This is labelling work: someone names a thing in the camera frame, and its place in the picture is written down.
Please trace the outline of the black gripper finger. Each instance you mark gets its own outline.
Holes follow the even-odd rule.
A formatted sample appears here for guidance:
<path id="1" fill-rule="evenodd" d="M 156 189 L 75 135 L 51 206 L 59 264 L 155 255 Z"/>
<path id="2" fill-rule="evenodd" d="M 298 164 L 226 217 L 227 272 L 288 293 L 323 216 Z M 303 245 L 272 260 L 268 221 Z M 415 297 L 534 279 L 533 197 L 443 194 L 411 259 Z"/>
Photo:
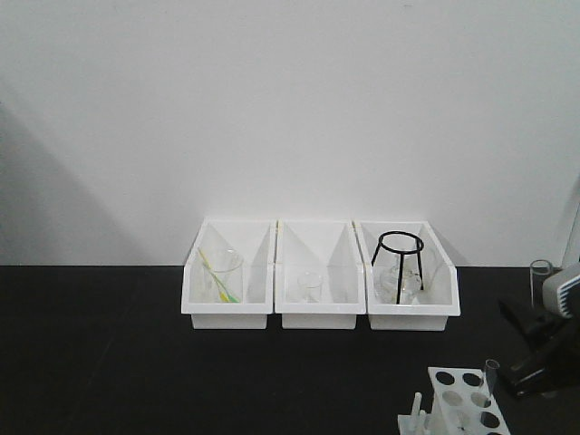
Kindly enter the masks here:
<path id="1" fill-rule="evenodd" d="M 498 307 L 530 350 L 536 350 L 547 343 L 562 326 L 562 320 L 542 306 L 520 303 L 514 297 L 500 297 Z"/>
<path id="2" fill-rule="evenodd" d="M 517 399 L 579 386 L 579 323 L 536 322 L 520 331 L 529 354 L 503 370 L 503 383 Z"/>

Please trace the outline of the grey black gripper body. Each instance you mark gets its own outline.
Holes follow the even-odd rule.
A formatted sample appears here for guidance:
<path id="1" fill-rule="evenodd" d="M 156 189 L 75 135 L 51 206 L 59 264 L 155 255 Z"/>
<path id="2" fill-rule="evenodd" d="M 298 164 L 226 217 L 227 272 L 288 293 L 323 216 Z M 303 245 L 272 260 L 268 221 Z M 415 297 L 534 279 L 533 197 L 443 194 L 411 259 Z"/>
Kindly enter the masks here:
<path id="1" fill-rule="evenodd" d="M 557 272 L 542 286 L 545 309 L 565 319 L 579 319 L 579 263 Z"/>

